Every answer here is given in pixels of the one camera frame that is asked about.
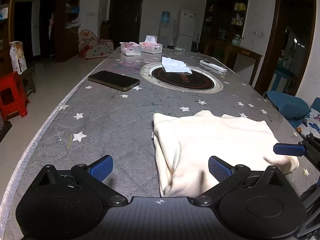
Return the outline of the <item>dark wooden side table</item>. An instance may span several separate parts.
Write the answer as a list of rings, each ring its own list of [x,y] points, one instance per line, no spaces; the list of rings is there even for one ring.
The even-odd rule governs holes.
[[[249,84],[253,85],[262,55],[242,46],[223,41],[218,41],[217,47],[222,50],[222,63],[231,70],[234,70],[237,59],[246,59],[254,63],[249,78]]]

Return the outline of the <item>grey star-patterned tablecloth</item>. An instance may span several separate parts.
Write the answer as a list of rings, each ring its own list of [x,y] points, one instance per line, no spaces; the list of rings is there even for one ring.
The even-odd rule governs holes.
[[[215,94],[180,92],[144,79],[141,68],[162,57],[199,67],[223,84]],[[93,69],[63,99],[20,159],[1,204],[1,239],[319,239],[319,166],[297,157],[275,165],[243,164],[195,198],[162,197],[153,115],[208,110],[265,121],[278,143],[303,138],[235,72],[200,64],[212,57],[165,50],[129,59],[120,51]],[[140,80],[122,92],[88,77],[101,70]],[[105,155],[113,171],[100,182],[87,167]]]

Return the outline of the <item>round induction hotpot cooker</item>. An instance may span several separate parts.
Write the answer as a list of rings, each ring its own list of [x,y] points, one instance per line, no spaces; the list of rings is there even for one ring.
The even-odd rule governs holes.
[[[215,94],[223,90],[223,84],[213,74],[199,67],[188,66],[190,73],[169,73],[161,63],[145,64],[141,76],[159,87],[199,94]]]

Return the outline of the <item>white refrigerator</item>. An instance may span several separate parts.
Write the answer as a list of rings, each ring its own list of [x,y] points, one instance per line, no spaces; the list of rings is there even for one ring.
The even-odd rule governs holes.
[[[197,21],[197,13],[180,9],[176,18],[176,34],[174,35],[174,46],[185,51],[191,51],[193,36]]]

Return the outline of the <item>crumpled white tissue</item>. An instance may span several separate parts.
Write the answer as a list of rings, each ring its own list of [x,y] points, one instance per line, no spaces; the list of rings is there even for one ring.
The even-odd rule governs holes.
[[[187,67],[183,61],[175,60],[169,57],[162,57],[161,64],[166,73],[192,74],[190,68]]]

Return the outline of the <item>cream white garment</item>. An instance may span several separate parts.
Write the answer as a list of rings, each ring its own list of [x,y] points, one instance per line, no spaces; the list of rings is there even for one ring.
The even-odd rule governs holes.
[[[278,141],[265,121],[208,110],[180,118],[155,113],[153,143],[162,197],[195,198],[217,185],[208,168],[211,156],[253,171],[275,165],[288,174],[299,167],[297,157],[274,153]]]

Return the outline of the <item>blue cushion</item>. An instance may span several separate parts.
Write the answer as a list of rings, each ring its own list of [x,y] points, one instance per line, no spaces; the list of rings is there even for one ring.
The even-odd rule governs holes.
[[[290,101],[294,99],[294,97],[295,96],[278,91],[268,91],[264,93],[264,98],[267,99],[284,118],[286,118],[289,113]]]

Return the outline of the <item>water dispenser with bottle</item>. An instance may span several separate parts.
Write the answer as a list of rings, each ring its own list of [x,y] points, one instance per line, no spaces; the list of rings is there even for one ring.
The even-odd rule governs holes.
[[[158,29],[158,43],[167,48],[172,45],[172,26],[170,23],[170,12],[163,11]]]

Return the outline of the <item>butterfly patterned pillow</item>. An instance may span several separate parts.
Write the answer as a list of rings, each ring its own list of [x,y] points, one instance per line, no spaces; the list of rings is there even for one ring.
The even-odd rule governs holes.
[[[304,117],[302,123],[297,127],[297,132],[303,137],[312,134],[313,137],[320,138],[320,113],[314,108]]]

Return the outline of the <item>left pink tissue box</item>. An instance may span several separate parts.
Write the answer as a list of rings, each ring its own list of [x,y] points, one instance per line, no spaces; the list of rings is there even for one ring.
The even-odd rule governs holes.
[[[142,48],[136,42],[120,42],[120,50],[125,56],[140,56]]]

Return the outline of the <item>glass kettle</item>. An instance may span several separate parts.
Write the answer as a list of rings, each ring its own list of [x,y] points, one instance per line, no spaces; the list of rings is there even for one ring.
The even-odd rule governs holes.
[[[232,44],[236,46],[241,46],[243,39],[244,39],[243,36],[236,34],[232,39]]]

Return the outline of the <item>right pink tissue box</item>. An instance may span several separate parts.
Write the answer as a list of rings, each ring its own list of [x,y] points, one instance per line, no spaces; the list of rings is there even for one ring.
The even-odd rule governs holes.
[[[157,43],[157,36],[146,35],[145,41],[140,42],[142,52],[149,54],[161,54],[163,45]]]

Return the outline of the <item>pink tissue box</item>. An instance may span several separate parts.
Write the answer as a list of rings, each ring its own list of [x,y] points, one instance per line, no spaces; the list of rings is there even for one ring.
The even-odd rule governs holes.
[[[157,43],[157,36],[146,35],[145,41],[140,42],[142,52],[149,54],[161,54],[163,45]]]
[[[120,42],[120,50],[125,56],[140,56],[142,48],[136,42]]]

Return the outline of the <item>polka dot play tent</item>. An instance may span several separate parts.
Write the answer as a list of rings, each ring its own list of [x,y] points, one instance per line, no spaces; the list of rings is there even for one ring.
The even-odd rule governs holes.
[[[79,33],[78,45],[79,56],[86,60],[109,57],[114,51],[113,41],[100,40],[88,29]]]

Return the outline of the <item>black smartphone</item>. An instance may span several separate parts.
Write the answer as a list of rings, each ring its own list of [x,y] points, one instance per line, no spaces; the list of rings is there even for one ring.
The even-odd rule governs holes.
[[[139,79],[106,70],[90,75],[88,80],[122,92],[127,92],[140,84]]]

